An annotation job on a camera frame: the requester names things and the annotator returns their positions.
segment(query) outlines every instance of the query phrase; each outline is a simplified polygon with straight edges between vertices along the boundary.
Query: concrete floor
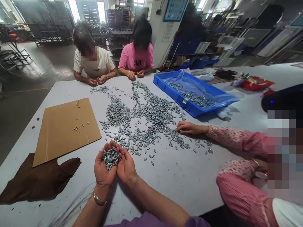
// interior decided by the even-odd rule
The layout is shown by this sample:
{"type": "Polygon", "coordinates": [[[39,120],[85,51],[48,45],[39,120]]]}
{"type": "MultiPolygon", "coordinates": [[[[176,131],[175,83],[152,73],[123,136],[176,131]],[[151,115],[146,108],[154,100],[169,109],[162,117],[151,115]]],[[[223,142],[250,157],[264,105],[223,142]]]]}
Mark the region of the concrete floor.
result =
{"type": "MultiPolygon", "coordinates": [[[[18,48],[26,49],[33,61],[19,70],[12,69],[21,78],[1,74],[8,83],[3,84],[6,99],[0,100],[0,165],[54,83],[75,79],[74,45],[50,43],[37,47],[35,43],[21,43],[18,48]]],[[[259,65],[259,60],[240,55],[230,67],[242,65],[259,65]]]]}

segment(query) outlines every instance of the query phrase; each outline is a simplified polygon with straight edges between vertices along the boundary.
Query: white table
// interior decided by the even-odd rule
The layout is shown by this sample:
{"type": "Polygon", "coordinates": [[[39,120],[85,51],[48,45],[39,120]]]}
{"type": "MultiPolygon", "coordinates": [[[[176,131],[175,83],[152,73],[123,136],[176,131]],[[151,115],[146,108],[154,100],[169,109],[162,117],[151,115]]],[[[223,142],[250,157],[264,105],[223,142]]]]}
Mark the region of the white table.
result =
{"type": "MultiPolygon", "coordinates": [[[[276,83],[272,88],[277,90],[303,83],[303,70],[292,67],[290,64],[272,65],[269,67],[258,66],[254,68],[235,67],[232,69],[269,79],[276,83]]],[[[153,75],[147,75],[145,78],[139,80],[146,84],[155,95],[161,98],[168,97],[167,99],[171,100],[167,94],[153,84],[153,75]]],[[[129,81],[127,77],[110,79],[106,82],[106,85],[111,85],[110,89],[112,89],[112,85],[114,85],[126,93],[131,92],[131,81],[129,81]]],[[[244,94],[244,98],[241,101],[231,105],[233,111],[231,121],[222,121],[218,118],[209,120],[209,114],[200,118],[200,120],[204,122],[194,119],[187,114],[187,121],[195,124],[232,126],[250,131],[267,131],[267,114],[261,109],[260,105],[262,93],[234,89],[229,86],[229,83],[215,84],[215,86],[225,91],[238,90],[238,92],[244,94]]],[[[109,98],[99,92],[91,94],[90,90],[91,88],[88,85],[78,81],[55,83],[6,160],[1,165],[0,192],[4,190],[7,182],[14,177],[27,155],[35,152],[45,108],[89,97],[97,122],[106,119],[105,112],[110,103],[109,98]]],[[[117,96],[121,94],[121,96],[118,97],[129,107],[132,107],[133,103],[130,97],[122,95],[120,91],[113,91],[117,96]]],[[[140,128],[143,129],[144,126],[145,119],[142,119],[140,128]]],[[[110,128],[112,133],[117,130],[118,128],[110,128]]],[[[95,185],[93,172],[95,157],[106,143],[104,140],[105,133],[101,131],[101,134],[103,136],[101,140],[59,158],[58,163],[61,164],[70,158],[79,157],[81,158],[82,164],[76,171],[75,176],[71,178],[63,192],[59,194],[56,199],[31,203],[23,201],[12,205],[1,205],[1,225],[12,227],[38,226],[41,224],[40,226],[49,226],[52,221],[59,218],[59,216],[66,211],[81,191],[82,194],[76,199],[76,203],[81,200],[83,201],[85,197],[90,195],[92,187],[95,185]]],[[[137,173],[150,186],[181,205],[190,215],[201,215],[223,205],[216,184],[217,172],[224,162],[234,159],[237,156],[217,145],[212,146],[214,153],[207,155],[204,154],[205,148],[198,150],[194,144],[190,144],[190,146],[191,149],[183,150],[179,148],[176,151],[174,147],[168,146],[167,139],[162,137],[159,143],[151,147],[151,150],[155,148],[158,151],[154,158],[155,166],[151,165],[149,158],[147,161],[143,161],[145,157],[143,153],[140,157],[133,156],[133,158],[137,173]],[[197,154],[192,151],[192,148],[197,150],[197,154]]],[[[72,212],[72,218],[66,226],[72,225],[78,216],[77,212],[83,209],[85,202],[86,201],[83,201],[83,203],[77,207],[75,207],[75,204],[72,206],[74,212],[72,212]]],[[[123,219],[131,220],[139,216],[140,212],[120,186],[117,185],[114,188],[114,197],[107,215],[106,224],[120,223],[123,219]]]]}

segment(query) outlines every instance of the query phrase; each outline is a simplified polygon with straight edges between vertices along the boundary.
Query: clear plastic liner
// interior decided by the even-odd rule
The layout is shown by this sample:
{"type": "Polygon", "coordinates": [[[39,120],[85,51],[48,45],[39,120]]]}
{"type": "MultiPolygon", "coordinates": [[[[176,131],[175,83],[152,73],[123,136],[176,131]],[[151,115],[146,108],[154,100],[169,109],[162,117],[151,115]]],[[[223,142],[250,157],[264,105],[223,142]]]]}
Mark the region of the clear plastic liner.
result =
{"type": "Polygon", "coordinates": [[[191,78],[189,75],[184,74],[184,71],[181,70],[181,72],[178,74],[176,78],[166,78],[163,81],[167,82],[173,82],[178,83],[183,86],[183,93],[184,92],[195,92],[197,94],[197,97],[199,96],[205,96],[207,99],[212,100],[215,104],[208,106],[208,107],[201,107],[203,110],[208,110],[212,107],[222,107],[225,106],[226,102],[232,102],[232,101],[239,101],[241,96],[235,92],[230,92],[222,95],[211,95],[206,92],[203,85],[197,83],[193,78],[191,78]]]}

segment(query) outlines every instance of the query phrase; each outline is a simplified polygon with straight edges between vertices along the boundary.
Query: red tray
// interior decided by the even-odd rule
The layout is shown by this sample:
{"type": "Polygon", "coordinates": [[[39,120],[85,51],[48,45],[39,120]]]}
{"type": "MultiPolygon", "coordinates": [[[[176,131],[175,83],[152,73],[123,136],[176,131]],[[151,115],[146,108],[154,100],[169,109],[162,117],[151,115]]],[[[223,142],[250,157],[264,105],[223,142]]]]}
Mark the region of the red tray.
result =
{"type": "Polygon", "coordinates": [[[271,82],[269,80],[260,77],[253,76],[252,78],[254,78],[259,84],[251,83],[248,80],[245,80],[241,84],[241,87],[245,88],[246,90],[256,91],[256,90],[264,90],[265,88],[268,88],[269,86],[275,84],[274,82],[271,82]]]}

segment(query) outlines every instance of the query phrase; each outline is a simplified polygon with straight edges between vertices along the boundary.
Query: patterned pink sleeve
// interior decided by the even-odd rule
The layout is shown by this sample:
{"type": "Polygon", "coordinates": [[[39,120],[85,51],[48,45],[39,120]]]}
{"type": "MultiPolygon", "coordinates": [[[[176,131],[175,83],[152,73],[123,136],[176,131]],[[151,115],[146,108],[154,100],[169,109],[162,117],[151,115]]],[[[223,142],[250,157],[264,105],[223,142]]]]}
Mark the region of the patterned pink sleeve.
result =
{"type": "Polygon", "coordinates": [[[222,145],[267,158],[266,134],[210,125],[206,135],[222,145]]]}
{"type": "Polygon", "coordinates": [[[270,226],[264,203],[267,195],[251,184],[256,165],[248,160],[226,162],[219,171],[217,184],[221,196],[234,214],[254,226],[270,226]]]}

